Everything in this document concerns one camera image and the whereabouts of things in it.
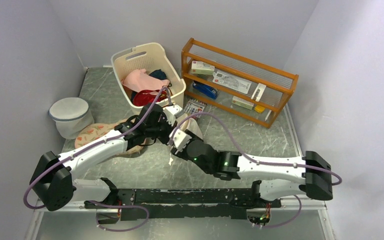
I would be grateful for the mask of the white mesh laundry bag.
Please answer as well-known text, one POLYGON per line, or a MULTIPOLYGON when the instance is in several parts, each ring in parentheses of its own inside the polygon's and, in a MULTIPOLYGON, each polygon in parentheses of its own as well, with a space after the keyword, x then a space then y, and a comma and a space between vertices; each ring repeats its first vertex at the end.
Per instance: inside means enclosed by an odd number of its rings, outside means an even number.
MULTIPOLYGON (((176 130, 182 130, 182 131, 186 132, 187 134, 189 134, 192 137, 192 139, 189 141, 189 143, 195 139, 203 140, 203 133, 202 133, 197 121, 194 118, 186 119, 185 122, 180 124, 178 129, 176 129, 176 130)), ((169 155, 169 161, 168 161, 168 164, 170 166, 172 166, 174 164, 174 162, 178 162, 180 160, 183 160, 183 159, 179 158, 179 153, 172 154, 171 148, 172 147, 170 146, 170 155, 169 155)))

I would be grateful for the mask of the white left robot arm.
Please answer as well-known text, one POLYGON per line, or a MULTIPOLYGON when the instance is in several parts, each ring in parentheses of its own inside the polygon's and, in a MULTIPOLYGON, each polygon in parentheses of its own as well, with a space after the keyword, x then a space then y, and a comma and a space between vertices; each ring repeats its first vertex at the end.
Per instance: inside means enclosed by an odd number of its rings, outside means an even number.
POLYGON ((106 208, 114 207, 119 200, 115 185, 106 178, 80 179, 89 168, 125 153, 134 147, 144 146, 147 139, 169 141, 172 130, 178 124, 183 109, 178 104, 161 107, 158 104, 144 106, 138 115, 116 125, 104 136, 82 147, 59 155, 44 153, 36 165, 29 187, 43 203, 38 208, 56 211, 70 202, 96 201, 106 208))

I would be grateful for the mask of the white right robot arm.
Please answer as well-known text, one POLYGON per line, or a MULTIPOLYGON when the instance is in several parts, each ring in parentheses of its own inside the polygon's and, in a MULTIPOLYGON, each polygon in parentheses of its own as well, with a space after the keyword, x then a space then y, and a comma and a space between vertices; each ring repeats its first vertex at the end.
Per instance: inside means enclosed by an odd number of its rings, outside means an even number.
POLYGON ((255 207, 293 195, 306 195, 319 201, 333 199, 331 165, 315 151, 306 151, 304 156, 297 157, 244 155, 217 151, 202 139, 187 136, 175 137, 172 153, 221 180, 260 180, 259 188, 249 197, 255 207))

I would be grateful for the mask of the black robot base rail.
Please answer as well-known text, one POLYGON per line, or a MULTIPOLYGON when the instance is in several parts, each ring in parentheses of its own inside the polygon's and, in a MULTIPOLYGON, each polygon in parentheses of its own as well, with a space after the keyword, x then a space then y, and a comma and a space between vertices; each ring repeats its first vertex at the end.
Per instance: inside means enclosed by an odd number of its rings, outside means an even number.
POLYGON ((260 194, 259 181, 249 188, 119 188, 99 205, 85 201, 86 209, 102 212, 109 206, 123 206, 113 215, 101 216, 100 223, 113 223, 112 217, 120 221, 178 218, 229 217, 246 220, 248 210, 280 208, 281 201, 264 200, 260 194))

